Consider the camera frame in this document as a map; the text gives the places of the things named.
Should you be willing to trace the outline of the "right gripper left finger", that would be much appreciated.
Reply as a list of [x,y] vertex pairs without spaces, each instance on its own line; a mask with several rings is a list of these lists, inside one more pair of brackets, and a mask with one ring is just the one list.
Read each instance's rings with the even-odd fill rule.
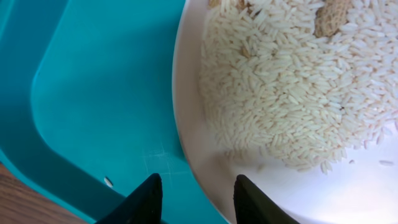
[[158,173],[153,173],[95,224],[161,224],[162,198],[162,179]]

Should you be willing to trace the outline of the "large white plate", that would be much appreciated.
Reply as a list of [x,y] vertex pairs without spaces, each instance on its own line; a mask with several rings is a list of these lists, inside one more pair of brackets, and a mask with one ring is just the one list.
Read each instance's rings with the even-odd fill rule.
[[244,174],[300,223],[396,223],[397,133],[347,157],[323,174],[297,172],[279,160],[257,154],[229,160],[207,128],[198,91],[200,44],[206,1],[184,5],[173,59],[173,104],[185,158],[210,202],[223,218],[236,221],[236,176]]

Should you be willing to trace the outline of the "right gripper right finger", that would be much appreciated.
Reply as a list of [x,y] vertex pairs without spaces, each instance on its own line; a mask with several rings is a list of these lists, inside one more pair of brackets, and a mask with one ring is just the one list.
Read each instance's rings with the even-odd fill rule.
[[299,224],[243,174],[236,177],[233,201],[237,224]]

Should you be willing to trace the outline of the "teal serving tray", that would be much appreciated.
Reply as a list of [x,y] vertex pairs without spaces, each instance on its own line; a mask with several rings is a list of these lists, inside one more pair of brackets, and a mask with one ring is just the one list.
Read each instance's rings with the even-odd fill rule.
[[1,2],[1,161],[94,223],[160,174],[167,223],[223,223],[186,162],[172,60],[183,1]]

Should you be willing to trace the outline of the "rice leftovers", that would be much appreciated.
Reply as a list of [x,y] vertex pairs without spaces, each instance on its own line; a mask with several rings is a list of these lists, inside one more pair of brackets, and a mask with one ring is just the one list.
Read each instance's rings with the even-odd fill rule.
[[305,172],[397,123],[396,0],[210,1],[198,77],[228,159]]

